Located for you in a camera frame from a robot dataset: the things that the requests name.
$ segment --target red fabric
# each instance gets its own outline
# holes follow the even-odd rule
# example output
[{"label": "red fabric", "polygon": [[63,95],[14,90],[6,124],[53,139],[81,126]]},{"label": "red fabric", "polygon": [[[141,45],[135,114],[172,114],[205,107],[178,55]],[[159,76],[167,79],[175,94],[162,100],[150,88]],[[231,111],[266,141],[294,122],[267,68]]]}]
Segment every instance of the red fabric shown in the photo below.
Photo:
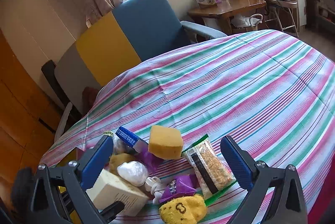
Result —
[{"label": "red fabric", "polygon": [[98,89],[92,87],[85,87],[82,93],[82,100],[83,100],[83,116],[85,116],[89,110],[92,109],[95,99],[99,93]]},{"label": "red fabric", "polygon": [[332,181],[335,180],[335,155],[333,156],[332,164],[327,177],[323,183],[321,191],[308,214],[308,224],[317,224],[328,208],[329,203],[335,197],[335,187],[332,187]]}]

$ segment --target purple snack package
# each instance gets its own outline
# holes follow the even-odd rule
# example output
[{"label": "purple snack package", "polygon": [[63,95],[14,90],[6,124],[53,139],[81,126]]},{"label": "purple snack package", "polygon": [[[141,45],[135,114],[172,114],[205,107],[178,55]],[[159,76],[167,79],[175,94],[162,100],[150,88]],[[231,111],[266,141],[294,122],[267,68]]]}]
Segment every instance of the purple snack package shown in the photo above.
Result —
[{"label": "purple snack package", "polygon": [[195,174],[177,176],[170,182],[160,198],[160,203],[181,198],[186,196],[194,196],[198,187],[198,180]]},{"label": "purple snack package", "polygon": [[148,171],[151,174],[155,174],[158,166],[163,162],[163,159],[158,158],[148,151],[146,148],[144,151],[135,156],[139,161],[143,162]]}]

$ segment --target snack bag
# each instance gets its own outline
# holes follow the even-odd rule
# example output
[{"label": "snack bag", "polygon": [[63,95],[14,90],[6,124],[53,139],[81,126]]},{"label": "snack bag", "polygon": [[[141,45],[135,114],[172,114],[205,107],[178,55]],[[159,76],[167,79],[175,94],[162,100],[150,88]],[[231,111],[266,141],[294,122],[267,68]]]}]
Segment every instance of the snack bag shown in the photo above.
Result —
[{"label": "snack bag", "polygon": [[136,158],[145,164],[151,174],[155,174],[158,166],[164,161],[150,153],[148,149],[145,149],[136,155]]},{"label": "snack bag", "polygon": [[193,196],[197,191],[197,177],[195,174],[177,176],[170,182],[160,198],[160,203],[164,203],[174,198]]},{"label": "snack bag", "polygon": [[216,156],[208,135],[183,151],[182,156],[193,166],[205,201],[218,199],[232,184],[234,178]]}]

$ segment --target plastic bag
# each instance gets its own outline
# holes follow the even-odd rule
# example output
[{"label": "plastic bag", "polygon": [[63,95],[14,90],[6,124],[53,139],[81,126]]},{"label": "plastic bag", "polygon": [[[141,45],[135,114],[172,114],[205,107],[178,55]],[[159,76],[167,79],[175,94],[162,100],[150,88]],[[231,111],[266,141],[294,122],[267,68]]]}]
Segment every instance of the plastic bag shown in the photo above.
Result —
[{"label": "plastic bag", "polygon": [[[260,16],[261,19],[257,19],[253,16]],[[240,13],[235,15],[234,18],[231,20],[231,23],[236,27],[236,28],[245,28],[245,27],[252,27],[252,26],[257,26],[259,23],[262,23],[263,16],[259,13],[253,14],[250,17],[245,17],[241,15]]]},{"label": "plastic bag", "polygon": [[158,166],[164,161],[163,159],[158,158],[157,156],[150,153],[148,149],[145,149],[136,155],[136,158],[145,164],[151,174],[155,174]]},{"label": "plastic bag", "polygon": [[148,169],[145,165],[137,161],[123,163],[118,166],[117,172],[121,178],[130,182],[134,186],[143,185],[149,176]]},{"label": "plastic bag", "polygon": [[205,200],[213,195],[215,199],[219,198],[223,194],[221,191],[233,182],[232,174],[217,158],[207,134],[186,149],[182,156],[193,166]]},{"label": "plastic bag", "polygon": [[113,138],[113,155],[118,155],[121,153],[134,154],[135,150],[128,147],[125,142],[123,142],[115,133],[111,131],[106,131],[104,135],[111,136]]},{"label": "plastic bag", "polygon": [[160,203],[181,198],[186,196],[194,196],[197,191],[197,177],[195,174],[177,176],[170,182],[160,198]]}]

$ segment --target beige wall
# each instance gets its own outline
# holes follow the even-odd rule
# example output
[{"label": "beige wall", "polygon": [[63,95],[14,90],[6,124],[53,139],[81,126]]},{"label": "beige wall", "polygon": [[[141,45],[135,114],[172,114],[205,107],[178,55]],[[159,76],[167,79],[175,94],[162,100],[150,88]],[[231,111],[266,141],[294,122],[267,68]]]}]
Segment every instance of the beige wall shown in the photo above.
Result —
[{"label": "beige wall", "polygon": [[[197,6],[195,0],[168,0],[180,19]],[[56,63],[87,29],[85,15],[75,0],[0,0],[0,28],[28,74],[58,105],[56,94],[41,67]]]}]

